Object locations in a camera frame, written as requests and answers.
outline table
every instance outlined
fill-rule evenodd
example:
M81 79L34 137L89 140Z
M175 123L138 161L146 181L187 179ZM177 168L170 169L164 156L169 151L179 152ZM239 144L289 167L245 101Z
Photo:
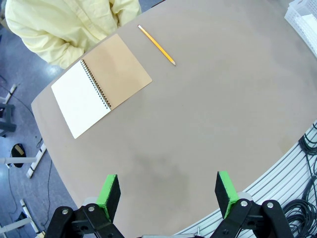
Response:
M52 84L32 109L78 206L118 174L114 222L127 237L173 234L211 213L218 170L243 190L317 117L317 61L268 1L168 0L117 34L151 84L77 139Z

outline blue floor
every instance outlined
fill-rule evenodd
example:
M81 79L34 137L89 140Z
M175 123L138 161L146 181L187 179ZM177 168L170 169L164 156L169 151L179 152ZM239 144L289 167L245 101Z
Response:
M148 10L159 0L140 0L142 11ZM58 66L51 66L30 52L19 37L9 33L4 28L0 29L0 86L10 89L12 84L18 87L9 103L15 105L13 120L17 124L16 132L8 133L7 138L0 137L0 157L10 157L14 144L22 143L26 154L34 157L37 152L37 144L41 139L40 132L34 120L31 103L34 98L61 72ZM4 97L7 92L0 87L0 96ZM0 226L5 226L17 219L22 211L20 199L24 199L32 218L40 230L47 228L42 224L48 217L48 178L51 158L46 152L36 168L31 179L26 177L30 164L21 168L12 167L10 177L8 168L0 164ZM61 181L54 164L52 164L50 177L50 210L49 220L54 210L59 206L76 208L63 182ZM31 225L6 233L8 238L35 237Z

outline white basket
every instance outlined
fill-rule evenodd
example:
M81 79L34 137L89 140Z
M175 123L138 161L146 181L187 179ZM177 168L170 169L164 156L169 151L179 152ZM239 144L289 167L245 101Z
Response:
M310 18L310 24L305 20L307 16ZM317 27L314 27L317 26L316 18L317 0L295 0L289 4L285 15L285 19L317 57Z

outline green tape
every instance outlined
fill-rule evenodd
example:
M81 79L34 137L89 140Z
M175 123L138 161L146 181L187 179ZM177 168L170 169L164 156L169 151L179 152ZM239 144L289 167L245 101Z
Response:
M101 189L101 192L96 202L96 204L99 207L103 208L103 210L105 211L106 217L110 222L112 222L112 219L110 218L107 204L109 202L109 196L112 192L113 185L116 180L117 180L117 175L107 176L106 181L103 185L103 188Z
M227 210L224 215L224 218L226 218L228 214L230 213L232 206L239 200L239 195L237 194L236 189L234 188L234 185L230 179L228 172L220 171L219 175L229 199Z

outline person's arm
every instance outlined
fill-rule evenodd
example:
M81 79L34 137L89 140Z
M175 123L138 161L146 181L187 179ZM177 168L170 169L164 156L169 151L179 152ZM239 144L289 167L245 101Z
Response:
M67 68L83 55L84 49L74 47L46 31L38 31L7 19L10 30L19 36L25 46L50 64Z
M112 4L111 11L118 16L118 26L123 26L141 14L138 0L109 0Z

